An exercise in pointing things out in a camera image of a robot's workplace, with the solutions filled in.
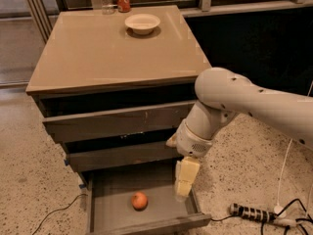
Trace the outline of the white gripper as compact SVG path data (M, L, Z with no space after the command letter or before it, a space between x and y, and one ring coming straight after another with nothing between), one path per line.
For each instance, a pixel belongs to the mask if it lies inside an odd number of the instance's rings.
M204 157L213 142L205 140L194 134L183 120L176 132L166 141L166 145L175 148L184 156L175 167L175 197L179 202L184 202L189 197L192 186L200 170L200 161L195 158Z

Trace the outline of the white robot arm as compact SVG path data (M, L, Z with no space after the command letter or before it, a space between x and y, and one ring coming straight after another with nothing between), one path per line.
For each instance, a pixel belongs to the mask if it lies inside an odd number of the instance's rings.
M166 141L183 156L175 169L175 194L185 200L200 169L199 158L213 145L219 130L237 114L245 114L276 128L313 149L313 99L271 90L222 68L200 73L195 82L197 101Z

